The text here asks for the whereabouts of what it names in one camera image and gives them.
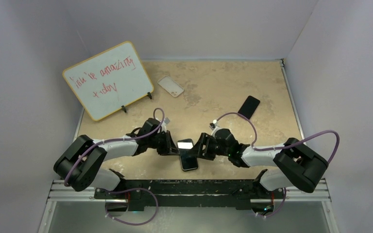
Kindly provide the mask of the black phone case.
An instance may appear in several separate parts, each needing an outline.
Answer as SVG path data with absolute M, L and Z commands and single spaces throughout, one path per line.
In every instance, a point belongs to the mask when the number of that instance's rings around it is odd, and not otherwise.
M 197 158 L 190 156 L 188 152 L 189 150 L 187 149 L 179 149 L 179 158 L 182 171 L 196 170 L 199 167 Z

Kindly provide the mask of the black smartphone white edge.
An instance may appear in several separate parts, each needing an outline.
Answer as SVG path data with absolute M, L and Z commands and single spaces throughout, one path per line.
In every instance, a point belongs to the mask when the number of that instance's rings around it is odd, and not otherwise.
M 191 138 L 182 139 L 177 141 L 177 147 L 181 150 L 190 150 L 194 146 L 193 140 Z

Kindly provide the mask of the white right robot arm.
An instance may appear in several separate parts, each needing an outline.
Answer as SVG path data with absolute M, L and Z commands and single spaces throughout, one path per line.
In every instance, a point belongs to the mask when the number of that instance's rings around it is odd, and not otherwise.
M 253 184 L 254 193 L 261 198 L 289 186 L 312 193 L 329 166 L 326 159 L 296 138 L 272 148 L 255 150 L 249 144 L 238 142 L 226 128 L 212 134 L 202 133 L 187 155 L 211 161 L 217 155 L 226 156 L 233 165 L 244 168 L 272 166 L 273 170 L 261 172 Z

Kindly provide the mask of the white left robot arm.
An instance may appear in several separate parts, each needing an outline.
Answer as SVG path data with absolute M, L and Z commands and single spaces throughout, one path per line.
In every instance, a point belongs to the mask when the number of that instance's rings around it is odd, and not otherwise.
M 53 166 L 54 172 L 64 179 L 66 186 L 79 192 L 88 187 L 106 189 L 115 199 L 125 194 L 124 176 L 101 167 L 105 160 L 123 156 L 136 156 L 155 149 L 159 155 L 178 155 L 179 151 L 167 130 L 167 118 L 159 121 L 147 119 L 123 137 L 95 140 L 78 136 Z

